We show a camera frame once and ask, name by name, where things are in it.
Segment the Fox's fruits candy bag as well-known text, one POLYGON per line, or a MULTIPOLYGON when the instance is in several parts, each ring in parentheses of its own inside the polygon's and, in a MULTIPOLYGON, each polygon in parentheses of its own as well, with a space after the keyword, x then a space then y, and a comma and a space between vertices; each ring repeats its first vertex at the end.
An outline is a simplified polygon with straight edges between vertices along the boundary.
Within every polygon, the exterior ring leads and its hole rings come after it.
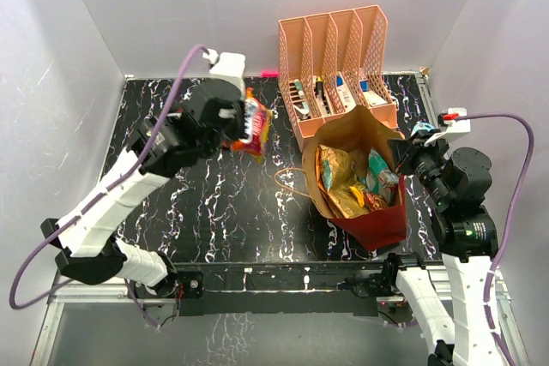
POLYGON ((271 110, 254 97, 252 87, 247 87, 244 101, 244 137, 230 142, 229 149, 248 153, 257 163, 261 163, 267 152, 271 118, 271 110))

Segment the teal snack bag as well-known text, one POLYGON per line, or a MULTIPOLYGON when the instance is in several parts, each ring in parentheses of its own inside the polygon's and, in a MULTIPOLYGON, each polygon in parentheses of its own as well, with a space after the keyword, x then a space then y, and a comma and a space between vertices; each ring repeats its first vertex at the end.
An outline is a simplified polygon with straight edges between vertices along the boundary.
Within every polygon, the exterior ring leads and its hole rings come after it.
POLYGON ((374 194, 380 195, 391 206, 398 190, 399 177, 389 168, 384 158, 374 149, 368 155, 368 172, 366 188, 374 194))

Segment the red brown paper bag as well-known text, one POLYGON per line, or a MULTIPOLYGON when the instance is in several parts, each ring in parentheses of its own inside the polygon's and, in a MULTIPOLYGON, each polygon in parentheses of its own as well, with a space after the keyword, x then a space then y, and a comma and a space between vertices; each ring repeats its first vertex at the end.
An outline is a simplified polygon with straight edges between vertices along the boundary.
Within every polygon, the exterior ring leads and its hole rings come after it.
POLYGON ((404 182, 392 176, 391 139, 401 135, 356 106, 321 126, 302 152, 303 196, 369 251, 407 234, 404 182))

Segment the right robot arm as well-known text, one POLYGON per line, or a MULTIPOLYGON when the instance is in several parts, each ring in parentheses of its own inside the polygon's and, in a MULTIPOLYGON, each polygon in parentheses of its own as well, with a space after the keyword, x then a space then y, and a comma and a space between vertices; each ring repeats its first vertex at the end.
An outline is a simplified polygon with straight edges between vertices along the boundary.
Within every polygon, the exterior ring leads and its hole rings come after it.
POLYGON ((496 226, 483 205, 492 185, 492 162, 471 147, 449 150, 436 131, 390 139, 398 174, 415 176, 435 204, 431 229, 448 275, 453 310, 448 312, 417 255, 391 254, 383 264, 383 287, 402 294, 425 339, 430 365, 507 365, 498 346, 499 327, 486 314, 495 308, 492 262, 496 226))

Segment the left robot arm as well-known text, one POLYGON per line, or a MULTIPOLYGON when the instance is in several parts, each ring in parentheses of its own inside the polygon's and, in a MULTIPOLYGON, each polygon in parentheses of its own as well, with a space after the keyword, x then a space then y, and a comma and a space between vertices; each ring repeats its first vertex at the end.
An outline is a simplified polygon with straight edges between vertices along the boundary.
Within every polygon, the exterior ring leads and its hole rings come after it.
POLYGON ((42 223, 44 236, 59 250, 55 262, 60 274, 85 285, 127 279, 158 297, 173 294, 178 271, 169 258, 126 243, 115 232, 183 168, 211 157, 223 142, 244 137, 246 97, 243 80, 209 78, 192 88, 189 99, 145 119, 72 214, 42 223))

